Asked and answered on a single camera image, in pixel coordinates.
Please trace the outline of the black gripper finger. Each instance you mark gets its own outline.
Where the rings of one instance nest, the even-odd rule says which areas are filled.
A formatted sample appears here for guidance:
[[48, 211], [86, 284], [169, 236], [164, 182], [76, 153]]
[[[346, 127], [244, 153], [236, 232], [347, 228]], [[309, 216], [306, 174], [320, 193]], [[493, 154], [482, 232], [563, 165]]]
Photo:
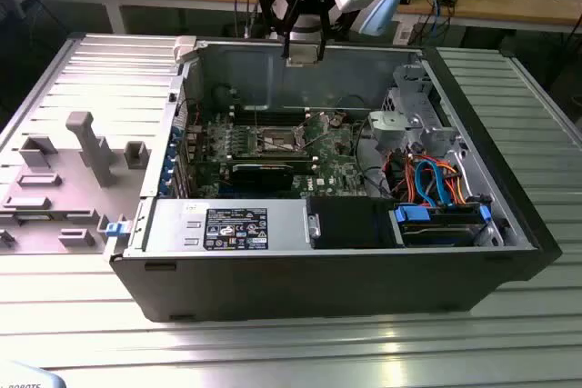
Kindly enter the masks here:
[[283, 58], [289, 57], [291, 31], [298, 18], [298, 0], [259, 0], [267, 31], [283, 38]]
[[329, 18], [329, 10], [333, 7], [333, 0], [317, 0], [320, 20], [320, 42], [317, 48], [317, 61], [324, 58], [326, 44], [332, 38], [332, 26]]

